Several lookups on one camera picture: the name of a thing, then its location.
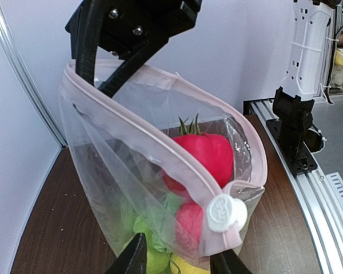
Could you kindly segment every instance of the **mesh bag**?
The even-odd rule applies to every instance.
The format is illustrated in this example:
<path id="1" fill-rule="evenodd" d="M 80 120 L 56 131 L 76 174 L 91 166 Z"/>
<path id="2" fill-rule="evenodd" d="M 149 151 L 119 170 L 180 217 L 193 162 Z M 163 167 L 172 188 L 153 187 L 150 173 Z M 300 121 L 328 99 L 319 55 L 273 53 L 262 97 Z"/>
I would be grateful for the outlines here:
<path id="1" fill-rule="evenodd" d="M 96 87 L 121 63 L 97 61 L 93 87 L 75 73 L 71 61 L 60 88 L 70 152 L 110 247 L 118 256 L 143 232 L 149 249 L 160 254 L 155 260 L 175 253 L 206 269 L 210 255 L 232 248 L 239 253 L 267 178 L 258 134 L 228 104 L 179 75 L 149 66 L 110 99 Z M 181 134 L 180 118 L 196 114 L 201 132 L 222 135 L 232 147 L 233 172 L 223 188 L 173 140 Z M 180 192 L 171 190 L 166 178 L 178 182 Z M 239 223 L 234 214 L 246 209 Z M 164 269 L 155 273 L 167 273 Z"/>

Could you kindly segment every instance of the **wooden table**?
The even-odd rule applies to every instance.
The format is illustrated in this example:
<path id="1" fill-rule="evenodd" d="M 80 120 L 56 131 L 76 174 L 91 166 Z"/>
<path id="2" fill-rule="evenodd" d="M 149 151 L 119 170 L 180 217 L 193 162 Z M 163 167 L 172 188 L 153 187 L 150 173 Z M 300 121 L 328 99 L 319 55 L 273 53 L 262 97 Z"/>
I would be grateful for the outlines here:
<path id="1" fill-rule="evenodd" d="M 266 192 L 240 258 L 256 274 L 321 273 L 310 233 L 282 164 L 256 116 L 268 157 Z M 115 257 L 93 216 L 69 150 L 57 159 L 22 236 L 11 274 L 103 274 Z"/>

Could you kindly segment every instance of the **bolt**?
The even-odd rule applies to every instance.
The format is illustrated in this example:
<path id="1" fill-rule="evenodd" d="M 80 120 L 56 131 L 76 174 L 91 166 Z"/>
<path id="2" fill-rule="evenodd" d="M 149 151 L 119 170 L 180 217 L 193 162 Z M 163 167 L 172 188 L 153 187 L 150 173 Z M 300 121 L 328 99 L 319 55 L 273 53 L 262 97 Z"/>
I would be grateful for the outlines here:
<path id="1" fill-rule="evenodd" d="M 140 36 L 143 34 L 143 30 L 142 30 L 142 27 L 141 26 L 138 26 L 136 29 L 133 30 L 133 34 L 134 35 L 137 35 L 137 36 Z"/>
<path id="2" fill-rule="evenodd" d="M 118 10 L 112 9 L 108 14 L 110 19 L 117 19 L 118 18 Z"/>

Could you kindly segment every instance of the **metal extrusion frame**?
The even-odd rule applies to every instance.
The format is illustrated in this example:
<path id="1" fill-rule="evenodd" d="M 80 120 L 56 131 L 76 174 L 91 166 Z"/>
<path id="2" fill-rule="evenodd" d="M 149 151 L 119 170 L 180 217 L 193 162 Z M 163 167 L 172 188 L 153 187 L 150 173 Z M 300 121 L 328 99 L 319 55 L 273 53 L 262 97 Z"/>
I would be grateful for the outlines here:
<path id="1" fill-rule="evenodd" d="M 291 174 L 266 126 L 267 120 L 276 118 L 272 105 L 272 99 L 257 100 L 249 102 L 246 110 L 259 117 L 282 161 L 311 233 L 322 273 L 342 274 L 343 181 L 339 174 L 325 176 L 319 165 L 317 170 L 307 174 L 298 176 Z"/>

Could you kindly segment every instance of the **white backdrop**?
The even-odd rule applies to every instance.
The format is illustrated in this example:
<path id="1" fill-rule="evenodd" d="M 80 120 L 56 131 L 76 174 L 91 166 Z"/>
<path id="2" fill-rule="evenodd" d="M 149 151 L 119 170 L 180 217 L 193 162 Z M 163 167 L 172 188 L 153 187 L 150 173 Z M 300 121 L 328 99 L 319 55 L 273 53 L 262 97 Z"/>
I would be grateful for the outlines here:
<path id="1" fill-rule="evenodd" d="M 64 27 L 81 1 L 1 2 L 18 50 L 61 124 L 57 92 L 70 58 Z M 148 64 L 177 71 L 242 110 L 244 100 L 274 96 L 288 65 L 292 16 L 292 0 L 203 0 L 196 27 L 172 38 Z"/>
<path id="2" fill-rule="evenodd" d="M 59 149 L 0 44 L 0 274 L 10 271 L 33 203 Z"/>

